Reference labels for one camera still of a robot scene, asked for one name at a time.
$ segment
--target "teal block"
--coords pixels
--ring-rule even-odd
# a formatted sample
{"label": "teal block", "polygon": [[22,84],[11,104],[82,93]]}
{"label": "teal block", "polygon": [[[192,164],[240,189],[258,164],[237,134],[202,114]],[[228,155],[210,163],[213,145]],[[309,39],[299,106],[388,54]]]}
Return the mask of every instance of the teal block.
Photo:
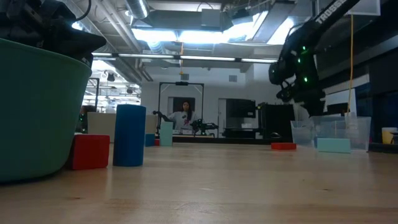
{"label": "teal block", "polygon": [[318,138],[318,152],[351,153],[349,139]]}
{"label": "teal block", "polygon": [[162,122],[160,125],[160,146],[173,145],[173,122]]}

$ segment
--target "yellow cup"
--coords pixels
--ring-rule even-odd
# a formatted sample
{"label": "yellow cup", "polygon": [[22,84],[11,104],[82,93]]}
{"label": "yellow cup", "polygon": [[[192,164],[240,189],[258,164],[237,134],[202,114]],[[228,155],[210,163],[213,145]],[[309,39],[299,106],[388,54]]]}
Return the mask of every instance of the yellow cup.
{"label": "yellow cup", "polygon": [[383,144],[391,144],[391,140],[394,137],[391,132],[397,132],[398,128],[382,128],[381,136],[383,139]]}

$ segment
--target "red flat block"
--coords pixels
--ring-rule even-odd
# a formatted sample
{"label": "red flat block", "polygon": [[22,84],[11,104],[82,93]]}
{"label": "red flat block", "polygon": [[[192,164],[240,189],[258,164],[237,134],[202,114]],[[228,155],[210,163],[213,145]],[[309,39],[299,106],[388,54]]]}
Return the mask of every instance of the red flat block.
{"label": "red flat block", "polygon": [[296,144],[275,142],[275,143],[271,143],[271,149],[273,149],[273,150],[296,150]]}
{"label": "red flat block", "polygon": [[75,135],[70,155],[70,168],[82,170],[107,167],[109,144],[110,138],[107,135]]}

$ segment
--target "green bowl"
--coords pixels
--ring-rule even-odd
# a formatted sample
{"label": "green bowl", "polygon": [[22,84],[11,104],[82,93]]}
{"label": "green bowl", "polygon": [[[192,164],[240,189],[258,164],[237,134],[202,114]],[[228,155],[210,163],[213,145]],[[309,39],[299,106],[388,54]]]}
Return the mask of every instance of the green bowl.
{"label": "green bowl", "polygon": [[0,182],[58,171],[68,159],[91,69],[0,39]]}

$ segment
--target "wooden table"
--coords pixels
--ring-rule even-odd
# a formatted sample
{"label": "wooden table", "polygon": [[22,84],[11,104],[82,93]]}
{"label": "wooden table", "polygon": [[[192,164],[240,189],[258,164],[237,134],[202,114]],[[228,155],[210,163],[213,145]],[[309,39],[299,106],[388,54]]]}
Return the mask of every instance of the wooden table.
{"label": "wooden table", "polygon": [[174,144],[0,188],[1,223],[397,223],[398,156]]}

